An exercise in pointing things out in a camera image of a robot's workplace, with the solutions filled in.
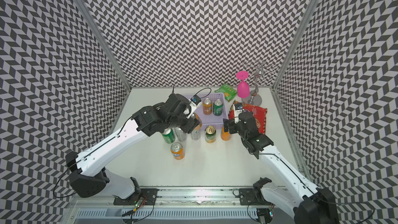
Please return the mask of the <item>orange fanta can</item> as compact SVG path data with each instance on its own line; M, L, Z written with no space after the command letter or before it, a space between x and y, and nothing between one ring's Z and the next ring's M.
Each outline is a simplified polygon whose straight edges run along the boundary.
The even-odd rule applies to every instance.
M231 134L228 131L225 131L224 127L221 128L221 138L224 141L229 141L231 139Z
M185 156L185 150L181 143L173 143L171 153L176 160L182 160Z

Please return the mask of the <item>lavender plastic basket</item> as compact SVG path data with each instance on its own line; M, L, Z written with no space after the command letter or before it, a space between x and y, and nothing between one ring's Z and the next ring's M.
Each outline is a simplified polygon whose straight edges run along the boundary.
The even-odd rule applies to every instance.
M207 93L200 93L198 96L201 98L202 103L204 103L204 100L206 98L209 98L212 101L212 104L215 105L215 102L217 100L220 100L222 102L222 113L220 116L216 116L213 114L211 111L210 115L205 115L203 112L203 105L201 105L199 108L195 110L195 114L200 118L202 125L198 125L194 130L205 130L207 126L212 125L214 126L217 130L221 129L223 126L223 120L228 119L228 113L226 111L226 107L228 106L227 101L224 99L224 94L223 93L210 93L208 96L206 96Z

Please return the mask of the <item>green can gold top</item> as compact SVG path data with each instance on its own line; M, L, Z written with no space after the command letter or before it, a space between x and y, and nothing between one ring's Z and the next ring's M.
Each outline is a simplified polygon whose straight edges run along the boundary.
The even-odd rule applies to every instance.
M207 126L205 129L205 141L207 143L214 143L216 141L216 138L216 128L212 125Z

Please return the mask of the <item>green can back row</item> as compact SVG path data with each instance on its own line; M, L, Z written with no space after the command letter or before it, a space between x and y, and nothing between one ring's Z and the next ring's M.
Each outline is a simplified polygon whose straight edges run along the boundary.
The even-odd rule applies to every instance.
M213 102L213 114L215 116L221 116L223 113L223 101L221 99L217 99Z

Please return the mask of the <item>green soda can silver top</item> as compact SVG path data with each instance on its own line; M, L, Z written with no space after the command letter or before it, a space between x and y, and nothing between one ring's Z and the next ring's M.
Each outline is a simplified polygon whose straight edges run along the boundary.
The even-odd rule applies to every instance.
M162 137L167 144L172 144L176 140L173 129L171 128L166 128L162 133Z

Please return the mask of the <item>white monster can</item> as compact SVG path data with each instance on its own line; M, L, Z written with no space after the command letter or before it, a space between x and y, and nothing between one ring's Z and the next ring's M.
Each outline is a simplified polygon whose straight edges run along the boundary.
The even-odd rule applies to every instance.
M199 140L201 138L201 128L195 128L191 133L193 140Z
M187 140L187 134L179 127L175 128L175 134L180 142L185 142Z

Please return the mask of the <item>orange soda can back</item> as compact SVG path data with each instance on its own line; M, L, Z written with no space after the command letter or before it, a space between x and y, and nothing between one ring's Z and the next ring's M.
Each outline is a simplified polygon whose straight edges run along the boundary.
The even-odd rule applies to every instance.
M203 114L211 115L212 114L212 100L210 98L205 98L203 102Z

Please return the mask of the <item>orange schweppes can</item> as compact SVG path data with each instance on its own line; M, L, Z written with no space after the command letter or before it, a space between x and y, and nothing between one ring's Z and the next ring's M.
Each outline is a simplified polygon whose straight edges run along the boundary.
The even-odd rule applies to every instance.
M198 120L198 125L195 127L195 131L200 130L202 127L202 120L197 113L194 114L195 118Z

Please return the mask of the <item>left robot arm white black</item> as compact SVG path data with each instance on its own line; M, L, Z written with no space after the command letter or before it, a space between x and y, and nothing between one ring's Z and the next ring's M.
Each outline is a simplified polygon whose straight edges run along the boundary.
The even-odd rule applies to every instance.
M134 144L167 128L179 127L184 133L191 133L200 124L195 110L201 104L198 95L188 100L171 93L166 102L141 108L120 129L93 147L68 153L65 159L72 189L82 198L100 193L122 200L140 198L142 191L135 178L116 175L106 166Z

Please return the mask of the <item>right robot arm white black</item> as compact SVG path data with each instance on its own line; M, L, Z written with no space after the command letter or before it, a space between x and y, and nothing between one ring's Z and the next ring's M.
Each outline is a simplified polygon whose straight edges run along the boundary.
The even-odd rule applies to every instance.
M293 218L296 224L338 224L340 222L335 195L320 188L301 174L281 154L274 142L260 133L251 112L235 114L224 119L224 128L230 134L239 134L242 144L284 182L282 190L268 178L254 184L261 197Z

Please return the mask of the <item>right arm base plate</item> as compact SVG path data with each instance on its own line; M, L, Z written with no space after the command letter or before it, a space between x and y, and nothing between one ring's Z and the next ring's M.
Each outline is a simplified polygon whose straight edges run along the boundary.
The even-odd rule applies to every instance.
M248 206L248 205L266 205L271 206L270 202L267 202L262 196L259 189L254 188L239 188L238 196L240 205Z

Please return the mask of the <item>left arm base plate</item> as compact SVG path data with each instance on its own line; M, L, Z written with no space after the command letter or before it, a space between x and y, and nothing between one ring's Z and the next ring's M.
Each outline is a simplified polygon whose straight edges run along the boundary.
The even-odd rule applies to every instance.
M126 199L115 197L114 205L135 206L140 200L143 200L145 206L153 206L156 203L158 191L157 188L144 188L134 192Z

